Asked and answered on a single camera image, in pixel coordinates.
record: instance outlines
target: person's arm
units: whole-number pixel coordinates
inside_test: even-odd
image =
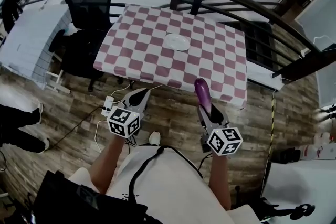
[[[213,153],[209,187],[225,210],[231,209],[231,195],[227,175],[227,158]]]
[[[124,141],[115,135],[89,169],[91,181],[101,194],[105,194],[111,184]]]

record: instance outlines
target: table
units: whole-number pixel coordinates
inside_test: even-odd
[[[0,63],[44,89],[53,56],[48,49],[56,33],[70,22],[68,5],[24,10],[0,47]]]
[[[187,37],[190,49],[165,47],[163,39],[170,33]],[[107,33],[93,66],[117,76],[189,92],[195,91],[195,79],[202,77],[212,98],[240,108],[247,100],[243,32],[188,13],[126,6]]]

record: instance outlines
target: white power strip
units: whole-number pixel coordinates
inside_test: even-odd
[[[105,103],[104,103],[104,108],[101,111],[101,114],[105,117],[107,117],[110,114],[111,108],[113,106],[114,98],[112,96],[106,96]]]

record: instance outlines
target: white shirt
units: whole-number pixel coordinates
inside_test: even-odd
[[[156,146],[136,147],[120,166],[107,195],[128,199],[133,175],[157,150]],[[80,168],[69,180],[97,191],[85,168]],[[138,204],[148,207],[146,213],[163,224],[260,223],[249,206],[226,212],[195,169],[169,148],[149,162],[136,180],[134,194]]]

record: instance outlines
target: checkered tablecloth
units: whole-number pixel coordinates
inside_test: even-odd
[[[164,44],[174,33],[190,40],[188,51]],[[128,5],[106,35],[96,69],[194,92],[206,80],[212,98],[244,107],[247,100],[243,32],[213,20],[169,9]]]

